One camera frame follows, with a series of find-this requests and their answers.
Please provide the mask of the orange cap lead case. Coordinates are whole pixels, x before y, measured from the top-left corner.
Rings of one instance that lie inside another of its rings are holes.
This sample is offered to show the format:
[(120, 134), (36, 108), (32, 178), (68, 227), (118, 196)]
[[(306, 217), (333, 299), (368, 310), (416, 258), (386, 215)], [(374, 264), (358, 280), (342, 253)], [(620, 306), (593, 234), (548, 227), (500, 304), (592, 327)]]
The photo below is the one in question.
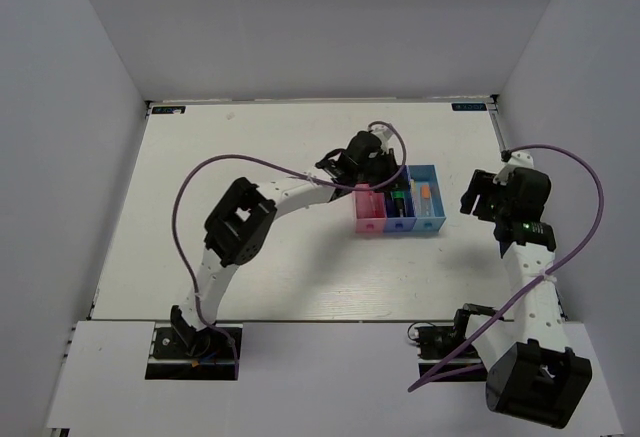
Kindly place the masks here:
[(431, 190), (428, 183), (423, 183), (420, 185), (420, 209), (421, 215), (423, 217), (431, 216)]

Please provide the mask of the pink pen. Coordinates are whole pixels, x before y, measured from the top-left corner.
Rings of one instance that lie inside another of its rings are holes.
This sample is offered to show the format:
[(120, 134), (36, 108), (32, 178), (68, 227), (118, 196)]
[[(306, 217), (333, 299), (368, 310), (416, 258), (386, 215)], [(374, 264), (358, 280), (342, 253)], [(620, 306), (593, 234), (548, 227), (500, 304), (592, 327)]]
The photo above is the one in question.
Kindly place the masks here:
[(375, 201), (375, 194), (373, 192), (370, 192), (368, 194), (368, 202), (369, 202), (369, 207), (370, 207), (370, 215), (371, 217), (375, 217), (376, 216), (376, 201)]

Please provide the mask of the yellow pen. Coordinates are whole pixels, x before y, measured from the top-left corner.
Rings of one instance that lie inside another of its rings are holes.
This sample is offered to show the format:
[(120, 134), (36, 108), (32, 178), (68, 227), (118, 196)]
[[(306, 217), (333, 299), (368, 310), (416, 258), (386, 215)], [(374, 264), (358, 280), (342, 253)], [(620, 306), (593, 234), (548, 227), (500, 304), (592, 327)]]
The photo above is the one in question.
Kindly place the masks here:
[(375, 216), (377, 218), (383, 218), (385, 216), (384, 197), (380, 193), (374, 193), (373, 197), (375, 204)]

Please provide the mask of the purple cap highlighter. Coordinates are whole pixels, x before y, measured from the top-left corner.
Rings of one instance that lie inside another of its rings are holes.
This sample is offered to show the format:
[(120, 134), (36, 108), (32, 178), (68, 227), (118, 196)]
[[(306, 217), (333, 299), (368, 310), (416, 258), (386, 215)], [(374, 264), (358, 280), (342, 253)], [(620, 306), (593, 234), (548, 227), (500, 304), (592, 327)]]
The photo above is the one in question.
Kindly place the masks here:
[(407, 211), (406, 211), (406, 206), (405, 206), (404, 200), (402, 198), (400, 198), (400, 199), (396, 199), (395, 202), (396, 202), (396, 207), (397, 207), (397, 210), (398, 210), (398, 215), (401, 218), (406, 217), (407, 216)]

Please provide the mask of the yellow cap lead case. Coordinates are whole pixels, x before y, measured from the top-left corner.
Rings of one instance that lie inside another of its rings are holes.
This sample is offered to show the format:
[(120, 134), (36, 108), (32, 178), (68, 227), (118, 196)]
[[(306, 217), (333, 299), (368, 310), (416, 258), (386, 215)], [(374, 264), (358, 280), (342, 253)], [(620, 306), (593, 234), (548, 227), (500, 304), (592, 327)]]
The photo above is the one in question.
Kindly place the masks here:
[(414, 179), (410, 180), (410, 193), (411, 193), (412, 206), (414, 209), (414, 215), (418, 217), (420, 215), (420, 199), (417, 193), (417, 186)]

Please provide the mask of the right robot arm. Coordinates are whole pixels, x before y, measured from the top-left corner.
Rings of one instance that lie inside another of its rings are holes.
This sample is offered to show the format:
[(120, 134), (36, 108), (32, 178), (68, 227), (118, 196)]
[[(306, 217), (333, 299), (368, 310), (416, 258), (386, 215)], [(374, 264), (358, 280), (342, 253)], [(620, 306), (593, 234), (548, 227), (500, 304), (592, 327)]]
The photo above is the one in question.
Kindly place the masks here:
[(575, 354), (562, 324), (551, 270), (556, 241), (541, 219), (550, 191), (549, 177), (531, 168), (474, 171), (461, 211), (494, 223), (515, 302), (512, 318), (464, 305), (451, 341), (459, 353), (481, 359), (491, 411), (563, 429), (591, 382), (592, 366)]

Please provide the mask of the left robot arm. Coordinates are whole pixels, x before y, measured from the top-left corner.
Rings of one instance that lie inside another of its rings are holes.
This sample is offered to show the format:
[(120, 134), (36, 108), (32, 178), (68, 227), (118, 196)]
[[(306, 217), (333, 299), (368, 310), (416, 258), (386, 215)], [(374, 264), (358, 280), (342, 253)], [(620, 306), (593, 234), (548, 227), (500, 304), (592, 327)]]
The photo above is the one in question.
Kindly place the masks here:
[(199, 266), (186, 267), (192, 288), (171, 309), (180, 348), (199, 356), (209, 349), (212, 334), (231, 337), (216, 324), (219, 306), (232, 277), (258, 255), (277, 219), (352, 193), (406, 189), (406, 159), (389, 145), (399, 136), (391, 124), (374, 121), (305, 172), (285, 169), (284, 178), (261, 184), (234, 180), (204, 222)]

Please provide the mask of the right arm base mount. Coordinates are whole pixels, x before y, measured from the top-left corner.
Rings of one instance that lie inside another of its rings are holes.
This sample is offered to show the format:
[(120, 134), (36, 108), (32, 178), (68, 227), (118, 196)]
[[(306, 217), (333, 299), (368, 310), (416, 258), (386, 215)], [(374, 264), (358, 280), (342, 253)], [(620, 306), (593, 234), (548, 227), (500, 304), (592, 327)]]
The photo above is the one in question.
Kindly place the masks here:
[[(444, 359), (451, 351), (465, 340), (465, 331), (472, 315), (490, 317), (496, 313), (492, 307), (476, 304), (464, 304), (449, 323), (414, 322), (407, 329), (410, 344), (418, 349), (419, 375), (424, 375)], [(465, 367), (480, 365), (479, 369), (452, 376), (446, 376), (438, 383), (446, 382), (485, 382), (487, 371), (480, 363), (480, 358), (473, 346), (467, 347), (451, 362), (447, 363), (440, 373), (452, 372)]]

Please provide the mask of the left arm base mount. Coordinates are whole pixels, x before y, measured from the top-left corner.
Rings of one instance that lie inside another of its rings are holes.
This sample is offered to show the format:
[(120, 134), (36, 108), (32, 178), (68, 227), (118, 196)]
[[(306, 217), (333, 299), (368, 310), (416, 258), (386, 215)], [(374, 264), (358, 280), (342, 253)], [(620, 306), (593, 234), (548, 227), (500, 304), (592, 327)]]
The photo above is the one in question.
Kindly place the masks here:
[(193, 350), (188, 350), (168, 324), (157, 324), (152, 334), (145, 379), (148, 381), (236, 381), (239, 361), (231, 344), (219, 332), (206, 328)]

